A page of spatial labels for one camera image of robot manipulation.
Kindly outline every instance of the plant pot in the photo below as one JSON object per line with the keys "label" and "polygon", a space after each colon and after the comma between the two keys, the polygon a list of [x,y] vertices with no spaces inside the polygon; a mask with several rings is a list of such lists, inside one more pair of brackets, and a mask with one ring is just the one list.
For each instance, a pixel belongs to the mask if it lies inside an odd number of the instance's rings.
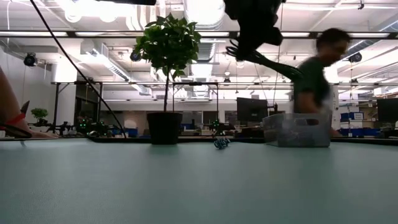
{"label": "plant pot", "polygon": [[180,135],[182,114],[149,113],[147,115],[150,142],[152,144],[176,144]]}

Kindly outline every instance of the teal table surface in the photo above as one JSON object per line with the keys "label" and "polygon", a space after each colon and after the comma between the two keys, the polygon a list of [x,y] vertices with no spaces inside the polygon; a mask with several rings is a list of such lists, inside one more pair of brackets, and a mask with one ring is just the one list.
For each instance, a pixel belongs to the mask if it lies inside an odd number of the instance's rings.
{"label": "teal table surface", "polygon": [[0,142],[0,223],[398,223],[398,148]]}

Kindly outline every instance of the person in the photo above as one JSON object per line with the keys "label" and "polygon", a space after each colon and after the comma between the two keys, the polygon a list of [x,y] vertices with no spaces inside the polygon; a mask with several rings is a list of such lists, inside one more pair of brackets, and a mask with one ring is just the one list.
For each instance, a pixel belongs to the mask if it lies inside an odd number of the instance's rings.
{"label": "person", "polygon": [[31,130],[18,105],[17,98],[10,83],[0,67],[0,123],[9,124],[32,134],[32,138],[55,138],[51,133],[41,133]]}
{"label": "person", "polygon": [[[331,28],[317,38],[317,54],[306,59],[299,67],[304,76],[294,82],[294,113],[321,113],[323,101],[329,97],[330,87],[323,69],[341,60],[351,37],[347,32]],[[340,133],[331,129],[333,137]]]}

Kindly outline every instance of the black cable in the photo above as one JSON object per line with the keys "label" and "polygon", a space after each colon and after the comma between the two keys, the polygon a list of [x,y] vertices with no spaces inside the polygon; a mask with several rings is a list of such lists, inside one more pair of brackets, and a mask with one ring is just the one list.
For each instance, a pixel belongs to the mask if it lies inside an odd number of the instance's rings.
{"label": "black cable", "polygon": [[30,0],[30,3],[32,3],[33,7],[35,8],[36,12],[38,13],[38,15],[40,16],[44,26],[47,28],[47,30],[50,32],[52,38],[55,40],[55,42],[57,43],[58,47],[61,49],[62,53],[66,56],[66,58],[69,60],[69,62],[73,65],[73,67],[76,69],[76,71],[81,75],[81,77],[83,77],[83,79],[87,82],[87,84],[93,89],[93,91],[96,93],[96,95],[100,98],[100,100],[104,103],[104,105],[107,107],[107,109],[109,110],[109,112],[111,112],[113,118],[116,120],[116,122],[118,123],[120,130],[122,131],[124,138],[127,138],[126,133],[124,132],[123,126],[120,123],[120,121],[117,119],[115,113],[113,113],[112,109],[108,106],[108,104],[104,101],[104,99],[102,98],[102,96],[100,95],[100,93],[98,93],[98,91],[94,88],[93,84],[91,84],[91,82],[87,79],[86,76],[84,76],[84,74],[80,71],[80,69],[75,65],[75,63],[73,63],[73,60],[69,57],[69,55],[67,54],[67,52],[65,51],[65,49],[62,47],[61,43],[59,42],[59,40],[57,39],[57,37],[54,35],[54,33],[52,32],[50,26],[47,24],[47,22],[45,21],[42,13],[40,12],[39,8],[36,6],[36,3],[34,0]]}
{"label": "black cable", "polygon": [[7,135],[15,138],[28,139],[32,137],[32,134],[30,132],[22,130],[21,128],[14,127],[12,125],[0,123],[0,127],[6,128],[5,131]]}

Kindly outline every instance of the plastic bin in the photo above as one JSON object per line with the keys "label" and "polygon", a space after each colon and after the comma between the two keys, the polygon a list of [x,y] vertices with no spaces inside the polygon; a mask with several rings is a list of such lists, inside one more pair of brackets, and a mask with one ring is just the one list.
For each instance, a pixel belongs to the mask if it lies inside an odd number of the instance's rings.
{"label": "plastic bin", "polygon": [[278,147],[329,147],[330,114],[275,114],[262,119],[264,139]]}

